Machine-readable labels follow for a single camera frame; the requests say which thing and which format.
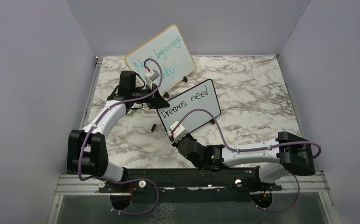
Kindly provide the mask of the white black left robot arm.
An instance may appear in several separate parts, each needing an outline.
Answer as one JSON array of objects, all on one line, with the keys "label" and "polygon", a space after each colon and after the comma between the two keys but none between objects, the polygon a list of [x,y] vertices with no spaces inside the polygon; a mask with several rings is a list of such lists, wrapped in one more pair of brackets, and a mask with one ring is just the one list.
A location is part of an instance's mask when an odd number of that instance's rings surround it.
[{"label": "white black left robot arm", "polygon": [[145,104],[150,109],[169,107],[154,83],[161,77],[158,71],[146,73],[142,87],[136,87],[136,77],[138,73],[134,71],[122,71],[119,85],[107,97],[97,117],[81,130],[72,130],[68,139],[68,171],[111,180],[111,186],[119,192],[127,189],[129,180],[123,175],[123,167],[109,161],[106,137],[134,104]]}]

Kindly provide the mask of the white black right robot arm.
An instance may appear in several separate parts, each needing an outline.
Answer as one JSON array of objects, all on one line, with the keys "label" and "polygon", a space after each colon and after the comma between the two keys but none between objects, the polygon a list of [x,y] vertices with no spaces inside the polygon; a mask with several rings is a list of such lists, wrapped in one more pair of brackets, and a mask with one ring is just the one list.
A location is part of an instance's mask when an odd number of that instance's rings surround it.
[{"label": "white black right robot arm", "polygon": [[262,190],[281,177],[292,174],[311,176],[316,173],[313,142],[289,132],[251,145],[207,145],[197,142],[189,133],[176,137],[172,146],[198,169],[220,171],[243,164],[260,163],[251,177],[255,189]]}]

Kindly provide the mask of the black framed whiteboard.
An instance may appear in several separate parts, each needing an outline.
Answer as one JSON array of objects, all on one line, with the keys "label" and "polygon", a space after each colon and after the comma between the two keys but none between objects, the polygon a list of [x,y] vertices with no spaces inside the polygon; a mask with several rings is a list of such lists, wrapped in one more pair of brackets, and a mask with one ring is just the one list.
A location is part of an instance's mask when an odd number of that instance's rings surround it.
[{"label": "black framed whiteboard", "polygon": [[[169,108],[157,110],[165,131],[168,131],[175,121],[180,121],[188,112],[194,109],[204,109],[214,115],[215,118],[221,115],[218,96],[211,79],[187,89],[168,102],[170,104]],[[212,117],[206,112],[195,111],[188,115],[181,124],[191,133],[209,123],[211,119]]]}]

